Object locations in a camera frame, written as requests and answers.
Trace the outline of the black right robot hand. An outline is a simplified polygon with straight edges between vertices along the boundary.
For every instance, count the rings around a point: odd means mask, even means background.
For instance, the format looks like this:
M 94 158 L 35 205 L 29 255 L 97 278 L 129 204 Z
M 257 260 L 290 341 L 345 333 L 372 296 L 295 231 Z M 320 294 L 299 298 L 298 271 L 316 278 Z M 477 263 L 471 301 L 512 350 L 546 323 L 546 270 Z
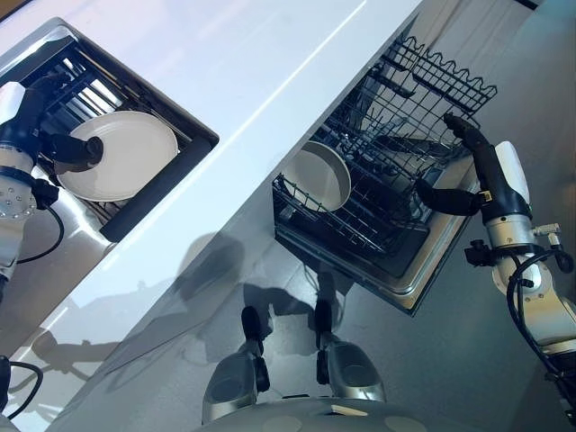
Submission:
M 484 222 L 519 214 L 528 218 L 532 212 L 527 199 L 512 188 L 505 177 L 496 148 L 479 129 L 450 112 L 443 116 L 447 128 L 462 140 L 472 152 L 480 191 L 470 193 L 461 189 L 438 189 L 420 178 L 415 189 L 420 200 L 431 210 L 455 216 L 473 216 L 477 212 Z

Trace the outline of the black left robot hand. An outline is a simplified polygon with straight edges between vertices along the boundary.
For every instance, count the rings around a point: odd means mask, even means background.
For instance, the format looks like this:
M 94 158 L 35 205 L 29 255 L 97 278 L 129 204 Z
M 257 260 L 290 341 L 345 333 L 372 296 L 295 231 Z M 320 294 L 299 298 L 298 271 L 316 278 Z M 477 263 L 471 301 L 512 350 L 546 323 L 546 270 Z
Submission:
M 6 83 L 1 96 L 1 143 L 22 152 L 33 165 L 43 155 L 62 164 L 66 171 L 81 172 L 102 161 L 103 141 L 96 136 L 79 139 L 41 130 L 51 95 L 68 82 L 67 74 L 57 73 L 43 76 L 27 87 L 14 81 Z

